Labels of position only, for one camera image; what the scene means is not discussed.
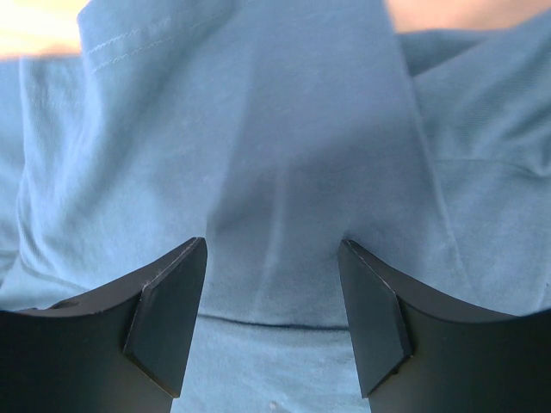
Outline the teal blue t-shirt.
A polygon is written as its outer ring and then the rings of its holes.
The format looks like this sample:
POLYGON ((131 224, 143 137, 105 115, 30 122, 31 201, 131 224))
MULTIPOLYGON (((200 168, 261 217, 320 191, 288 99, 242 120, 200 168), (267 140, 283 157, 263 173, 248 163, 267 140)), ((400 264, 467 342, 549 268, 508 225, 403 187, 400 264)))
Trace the teal blue t-shirt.
POLYGON ((550 14, 401 34, 380 1, 93 1, 1 65, 1 307, 207 240, 176 412, 366 412, 337 247, 550 305, 550 14))

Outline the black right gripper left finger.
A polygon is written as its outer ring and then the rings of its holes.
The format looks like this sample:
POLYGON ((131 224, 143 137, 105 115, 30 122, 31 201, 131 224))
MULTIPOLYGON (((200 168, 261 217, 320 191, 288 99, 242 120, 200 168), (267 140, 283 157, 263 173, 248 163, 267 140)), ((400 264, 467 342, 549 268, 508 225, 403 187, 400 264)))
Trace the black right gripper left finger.
POLYGON ((167 412, 183 388, 207 266, 193 237, 46 309, 1 314, 4 412, 167 412))

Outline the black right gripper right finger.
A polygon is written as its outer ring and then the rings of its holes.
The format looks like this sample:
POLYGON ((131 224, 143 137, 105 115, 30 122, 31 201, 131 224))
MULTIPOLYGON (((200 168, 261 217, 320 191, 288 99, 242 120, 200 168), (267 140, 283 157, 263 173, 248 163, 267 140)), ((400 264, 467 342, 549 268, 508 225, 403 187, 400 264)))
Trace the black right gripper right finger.
POLYGON ((362 397, 373 412, 547 412, 550 313, 472 305, 344 240, 338 266, 362 397))

